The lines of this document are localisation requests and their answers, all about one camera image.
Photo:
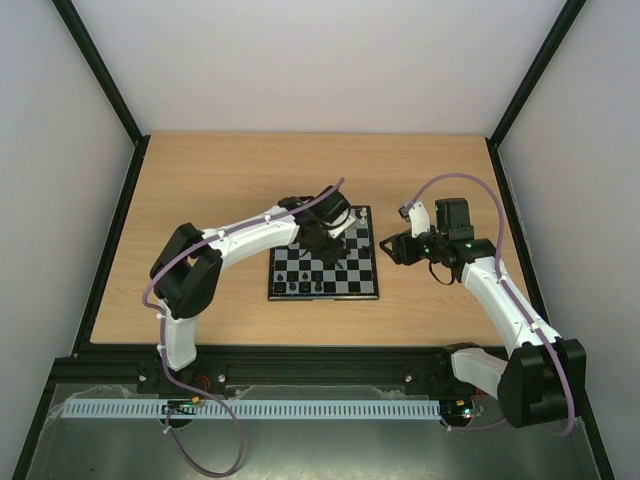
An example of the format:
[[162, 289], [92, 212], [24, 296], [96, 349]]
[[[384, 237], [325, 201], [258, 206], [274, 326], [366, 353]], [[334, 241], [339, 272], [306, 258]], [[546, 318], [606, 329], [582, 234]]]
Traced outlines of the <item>black grey chess board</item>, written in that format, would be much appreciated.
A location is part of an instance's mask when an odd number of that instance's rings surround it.
[[[297, 243], [273, 248], [269, 256], [267, 298], [285, 300], [377, 300], [380, 298], [377, 275], [372, 210], [368, 205], [353, 208], [357, 222], [341, 235], [347, 252], [335, 268], [324, 268], [321, 261]], [[315, 282], [312, 273], [322, 271], [323, 280]], [[288, 282], [287, 273], [297, 272], [298, 281]], [[302, 274], [309, 274], [302, 281]], [[285, 279], [276, 280], [278, 273]]]

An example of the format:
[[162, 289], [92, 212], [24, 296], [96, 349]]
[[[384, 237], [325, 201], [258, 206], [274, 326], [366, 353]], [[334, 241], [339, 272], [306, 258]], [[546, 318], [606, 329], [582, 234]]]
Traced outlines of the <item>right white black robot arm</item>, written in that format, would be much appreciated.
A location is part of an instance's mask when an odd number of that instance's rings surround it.
[[408, 230], [380, 243], [397, 265], [426, 260], [451, 273], [479, 302], [500, 334], [507, 357], [472, 344], [456, 344], [436, 367], [436, 379], [455, 392], [471, 384], [496, 399], [513, 427], [581, 416], [585, 403], [586, 351], [564, 339], [533, 308], [511, 279], [496, 246], [477, 238], [463, 198], [440, 199], [431, 218], [420, 201], [400, 207]]

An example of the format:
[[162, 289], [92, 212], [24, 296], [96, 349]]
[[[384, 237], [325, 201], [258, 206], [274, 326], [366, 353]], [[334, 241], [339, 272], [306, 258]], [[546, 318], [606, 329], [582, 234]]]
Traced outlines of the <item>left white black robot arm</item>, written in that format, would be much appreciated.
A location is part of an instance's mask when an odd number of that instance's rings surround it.
[[263, 251], [298, 244], [327, 265], [344, 250], [340, 235], [356, 223], [338, 184], [311, 197], [286, 197], [266, 211], [230, 225], [198, 229], [179, 226], [150, 270], [143, 305], [158, 312], [157, 346], [172, 371], [192, 364], [200, 314], [209, 307], [220, 275]]

